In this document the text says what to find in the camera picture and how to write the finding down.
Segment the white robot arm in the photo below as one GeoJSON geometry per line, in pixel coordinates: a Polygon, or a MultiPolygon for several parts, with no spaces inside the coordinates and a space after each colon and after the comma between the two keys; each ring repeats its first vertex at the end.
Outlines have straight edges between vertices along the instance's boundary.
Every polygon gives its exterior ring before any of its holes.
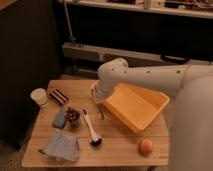
{"type": "Polygon", "coordinates": [[[98,68],[93,97],[105,100],[118,83],[175,98],[168,171],[213,171],[213,65],[131,68],[125,59],[114,59],[98,68]]]}

